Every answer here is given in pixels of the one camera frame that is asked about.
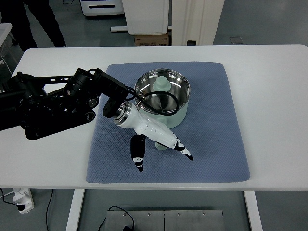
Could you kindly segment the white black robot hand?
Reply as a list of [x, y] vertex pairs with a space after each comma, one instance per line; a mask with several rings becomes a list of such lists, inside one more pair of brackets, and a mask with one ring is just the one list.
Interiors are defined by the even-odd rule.
[[180, 151], [189, 160], [193, 160], [188, 149], [165, 124], [140, 113], [134, 104], [122, 103], [113, 120], [118, 126], [132, 128], [136, 132], [137, 135], [133, 135], [130, 139], [130, 155], [139, 172], [144, 170], [145, 136], [167, 148]]

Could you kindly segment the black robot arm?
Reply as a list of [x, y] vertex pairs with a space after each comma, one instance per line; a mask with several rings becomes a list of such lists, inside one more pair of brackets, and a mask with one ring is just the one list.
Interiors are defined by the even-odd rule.
[[99, 97], [108, 97], [103, 116], [122, 128], [132, 128], [131, 159], [143, 171], [145, 140], [177, 150], [188, 159], [193, 156], [179, 138], [163, 123], [141, 113], [138, 104], [144, 96], [100, 69], [78, 69], [72, 76], [34, 77], [18, 72], [3, 84], [0, 95], [0, 128], [20, 126], [29, 140], [84, 125], [94, 120]]

